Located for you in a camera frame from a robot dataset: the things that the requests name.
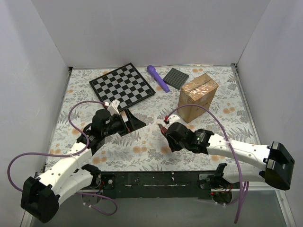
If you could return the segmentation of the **brown taped cardboard box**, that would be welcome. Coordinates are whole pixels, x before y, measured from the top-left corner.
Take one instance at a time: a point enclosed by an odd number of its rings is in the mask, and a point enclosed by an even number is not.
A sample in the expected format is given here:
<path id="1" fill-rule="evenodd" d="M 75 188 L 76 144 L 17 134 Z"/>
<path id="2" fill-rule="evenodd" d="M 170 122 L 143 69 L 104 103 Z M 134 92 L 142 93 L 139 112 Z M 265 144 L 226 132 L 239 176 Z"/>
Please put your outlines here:
<path id="1" fill-rule="evenodd" d="M 178 107 L 196 104 L 209 109 L 217 88 L 218 84 L 204 73 L 182 86 Z M 195 106 L 185 106 L 178 109 L 177 112 L 186 123 L 190 123 L 201 116 L 205 110 Z"/>

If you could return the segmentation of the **red black utility knife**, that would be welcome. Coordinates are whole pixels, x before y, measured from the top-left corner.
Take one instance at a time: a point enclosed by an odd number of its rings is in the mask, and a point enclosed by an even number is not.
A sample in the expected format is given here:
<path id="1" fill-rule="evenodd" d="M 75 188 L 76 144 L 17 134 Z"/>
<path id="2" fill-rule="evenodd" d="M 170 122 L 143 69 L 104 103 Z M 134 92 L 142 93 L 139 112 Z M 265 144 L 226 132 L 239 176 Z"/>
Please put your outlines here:
<path id="1" fill-rule="evenodd" d="M 160 128 L 160 131 L 161 131 L 162 135 L 165 135 L 167 129 L 162 124 L 160 124 L 160 123 L 158 123 L 158 126 Z"/>

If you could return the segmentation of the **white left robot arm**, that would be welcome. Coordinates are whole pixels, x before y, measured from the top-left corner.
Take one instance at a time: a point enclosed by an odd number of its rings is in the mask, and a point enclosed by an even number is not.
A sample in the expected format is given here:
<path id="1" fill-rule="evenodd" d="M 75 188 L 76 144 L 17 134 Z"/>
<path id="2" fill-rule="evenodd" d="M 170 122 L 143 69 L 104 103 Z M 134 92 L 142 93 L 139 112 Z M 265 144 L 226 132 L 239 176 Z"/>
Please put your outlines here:
<path id="1" fill-rule="evenodd" d="M 42 223 L 50 221 L 60 205 L 77 191 L 101 185 L 101 171 L 92 165 L 82 166 L 105 143 L 105 138 L 114 134 L 127 135 L 143 128 L 146 123 L 137 119 L 128 109 L 127 121 L 107 109 L 97 110 L 92 122 L 84 128 L 67 156 L 37 178 L 29 177 L 22 189 L 21 208 Z"/>

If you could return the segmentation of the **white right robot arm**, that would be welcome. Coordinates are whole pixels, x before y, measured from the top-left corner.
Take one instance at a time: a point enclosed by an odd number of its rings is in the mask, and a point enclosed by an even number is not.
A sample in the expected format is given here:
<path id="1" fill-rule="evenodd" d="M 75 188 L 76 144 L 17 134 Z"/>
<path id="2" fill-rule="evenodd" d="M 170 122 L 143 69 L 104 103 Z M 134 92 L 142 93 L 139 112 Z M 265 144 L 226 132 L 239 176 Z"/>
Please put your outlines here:
<path id="1" fill-rule="evenodd" d="M 220 188 L 247 181 L 265 182 L 284 191 L 290 189 L 295 161 L 282 143 L 274 141 L 267 146 L 233 140 L 228 145 L 222 136 L 212 131 L 191 131 L 178 122 L 168 128 L 160 126 L 160 130 L 173 152 L 186 149 L 196 154 L 218 155 L 244 162 L 243 167 L 221 165 L 217 168 L 213 180 Z"/>

